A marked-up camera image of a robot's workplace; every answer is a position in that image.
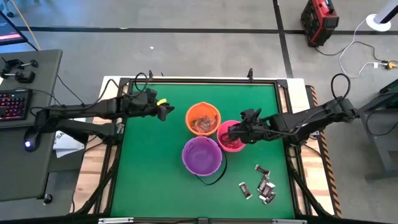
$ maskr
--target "purple bucket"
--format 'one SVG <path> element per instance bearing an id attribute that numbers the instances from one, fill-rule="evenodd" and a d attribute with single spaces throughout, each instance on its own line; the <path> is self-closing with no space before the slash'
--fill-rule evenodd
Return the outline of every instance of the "purple bucket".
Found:
<path id="1" fill-rule="evenodd" d="M 182 162 L 192 174 L 206 177 L 220 168 L 223 155 L 217 143 L 204 136 L 189 140 L 182 151 Z"/>

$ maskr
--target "monitor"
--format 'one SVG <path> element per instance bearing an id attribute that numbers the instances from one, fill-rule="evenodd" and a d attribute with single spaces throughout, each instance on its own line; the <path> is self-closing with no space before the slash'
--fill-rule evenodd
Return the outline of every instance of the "monitor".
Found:
<path id="1" fill-rule="evenodd" d="M 8 44 L 26 43 L 26 37 L 17 27 L 0 11 L 0 46 Z"/>

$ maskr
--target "orange bucket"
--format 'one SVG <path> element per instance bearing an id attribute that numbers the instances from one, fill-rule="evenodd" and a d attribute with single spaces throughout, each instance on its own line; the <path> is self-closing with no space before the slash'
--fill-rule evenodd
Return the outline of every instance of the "orange bucket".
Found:
<path id="1" fill-rule="evenodd" d="M 207 131 L 205 133 L 199 132 L 198 130 L 193 129 L 194 127 L 194 122 L 197 121 L 198 119 L 202 118 L 207 118 L 211 119 L 215 123 L 212 124 L 212 129 L 210 131 Z M 187 111 L 187 114 L 185 115 L 185 123 L 187 124 L 188 129 L 193 133 L 196 134 L 197 136 L 209 136 L 213 133 L 215 133 L 218 129 L 218 127 L 221 124 L 221 115 L 218 109 L 206 102 L 201 102 L 197 103 L 189 110 Z"/>

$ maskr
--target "white lamp base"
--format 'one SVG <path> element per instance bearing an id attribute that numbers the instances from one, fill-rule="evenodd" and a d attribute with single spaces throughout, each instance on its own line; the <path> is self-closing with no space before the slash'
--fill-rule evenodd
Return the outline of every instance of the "white lamp base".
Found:
<path id="1" fill-rule="evenodd" d="M 366 23 L 368 26 L 376 31 L 385 32 L 391 28 L 391 22 L 387 22 L 385 24 L 378 24 L 374 21 L 375 14 L 370 14 L 366 18 Z"/>

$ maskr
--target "gray desk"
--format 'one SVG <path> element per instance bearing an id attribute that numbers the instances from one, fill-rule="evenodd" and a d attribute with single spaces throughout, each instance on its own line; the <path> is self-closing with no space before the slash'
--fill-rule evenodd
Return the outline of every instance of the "gray desk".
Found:
<path id="1" fill-rule="evenodd" d="M 31 84 L 20 84 L 13 78 L 3 80 L 0 90 L 26 87 L 52 93 L 57 80 L 61 62 L 61 50 L 42 50 L 38 52 L 18 52 L 0 54 L 6 60 L 18 58 L 23 62 L 35 59 L 38 68 L 29 68 L 36 73 Z M 35 92 L 30 106 L 49 106 L 51 97 Z M 34 117 L 30 114 L 24 121 L 18 121 L 19 128 L 1 129 L 0 123 L 0 201 L 23 198 L 36 198 L 43 195 L 47 183 L 50 155 L 53 146 L 53 134 L 43 134 L 40 147 L 34 152 L 26 152 L 23 136 L 27 126 L 32 125 Z"/>

